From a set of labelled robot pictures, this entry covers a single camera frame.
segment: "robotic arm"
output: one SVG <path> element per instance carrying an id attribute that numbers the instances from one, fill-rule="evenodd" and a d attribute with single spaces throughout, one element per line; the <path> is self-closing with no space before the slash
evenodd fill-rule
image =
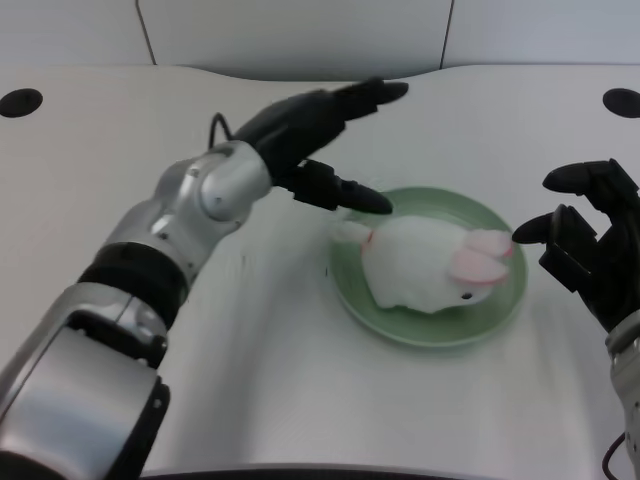
<path id="1" fill-rule="evenodd" d="M 307 157 L 407 90 L 373 79 L 292 97 L 170 167 L 0 375 L 0 478 L 138 478 L 170 400 L 156 371 L 167 331 L 215 246 L 273 186 L 329 210 L 390 213 Z"/>
<path id="2" fill-rule="evenodd" d="M 540 265 L 571 292 L 577 291 L 609 334 L 611 382 L 625 412 L 626 431 L 605 456 L 622 442 L 640 479 L 640 198 L 638 186 L 615 160 L 567 165 L 551 172 L 543 185 L 554 192 L 584 195 L 607 215 L 611 227 L 600 240 L 573 208 L 518 228 L 518 243 L 544 243 Z"/>

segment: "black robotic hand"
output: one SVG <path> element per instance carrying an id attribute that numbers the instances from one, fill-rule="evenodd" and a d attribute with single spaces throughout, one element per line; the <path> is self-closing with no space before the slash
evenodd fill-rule
<path id="1" fill-rule="evenodd" d="M 640 198 L 638 186 L 615 160 L 577 163 L 552 171 L 543 185 L 585 195 L 611 220 L 596 232 L 573 208 L 560 205 L 513 234 L 517 243 L 544 243 L 540 265 L 576 290 L 607 332 L 640 309 Z"/>
<path id="2" fill-rule="evenodd" d="M 391 213 L 391 203 L 382 194 L 341 180 L 333 168 L 308 157 L 340 135 L 347 121 L 377 112 L 378 105 L 397 100 L 408 89 L 403 82 L 373 78 L 334 92 L 316 90 L 296 95 L 262 110 L 234 138 L 255 148 L 274 185 L 293 192 L 298 201 L 327 210 L 344 206 Z"/>

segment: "white wall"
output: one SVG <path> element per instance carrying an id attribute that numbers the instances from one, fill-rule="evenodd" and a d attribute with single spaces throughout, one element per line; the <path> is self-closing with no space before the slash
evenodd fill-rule
<path id="1" fill-rule="evenodd" d="M 159 64 L 251 78 L 640 64 L 640 0 L 140 0 Z M 150 64 L 135 0 L 0 0 L 0 64 Z"/>
<path id="2" fill-rule="evenodd" d="M 640 63 L 639 0 L 455 0 L 444 66 Z"/>
<path id="3" fill-rule="evenodd" d="M 440 67 L 451 0 L 141 0 L 158 64 L 260 79 Z"/>
<path id="4" fill-rule="evenodd" d="M 0 0 L 0 64 L 149 64 L 134 0 Z"/>

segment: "black cable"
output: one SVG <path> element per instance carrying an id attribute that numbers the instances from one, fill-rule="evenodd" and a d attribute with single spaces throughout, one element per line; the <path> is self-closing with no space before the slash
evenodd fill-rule
<path id="1" fill-rule="evenodd" d="M 216 127 L 220 124 L 222 127 L 222 131 L 224 132 L 224 136 L 227 141 L 233 140 L 233 134 L 231 133 L 231 129 L 229 128 L 229 124 L 227 123 L 227 119 L 224 118 L 220 112 L 216 113 L 211 119 L 211 127 L 209 128 L 209 145 L 208 150 L 211 150 L 213 146 L 216 144 Z"/>
<path id="2" fill-rule="evenodd" d="M 618 447 L 624 443 L 624 436 L 625 434 L 623 433 L 618 438 L 616 438 L 616 441 L 611 444 L 609 450 L 607 450 L 607 453 L 604 454 L 604 457 L 602 459 L 602 471 L 604 472 L 604 476 L 609 480 L 618 480 L 618 477 L 616 477 L 613 473 L 611 473 L 611 470 L 609 470 L 609 461 L 611 460 L 611 457 L 618 449 Z"/>

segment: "wall seam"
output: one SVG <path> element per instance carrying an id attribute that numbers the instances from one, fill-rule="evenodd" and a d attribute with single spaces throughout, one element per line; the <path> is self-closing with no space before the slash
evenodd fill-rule
<path id="1" fill-rule="evenodd" d="M 147 32 L 147 26 L 144 23 L 144 17 L 142 16 L 142 10 L 140 10 L 140 0 L 136 0 L 136 11 L 138 12 L 138 20 L 140 20 L 140 26 L 142 27 L 142 33 L 144 34 L 144 40 L 147 42 L 147 50 L 149 50 L 149 56 L 151 57 L 151 62 L 154 65 L 158 65 L 156 63 L 156 56 L 153 54 L 153 48 L 151 48 L 151 41 L 149 40 L 149 33 Z"/>
<path id="2" fill-rule="evenodd" d="M 447 51 L 447 42 L 449 40 L 449 30 L 451 29 L 451 18 L 453 17 L 453 6 L 456 0 L 451 0 L 451 8 L 449 8 L 449 19 L 447 20 L 447 31 L 444 34 L 444 44 L 442 45 L 442 56 L 440 57 L 440 70 L 444 66 L 444 54 Z"/>

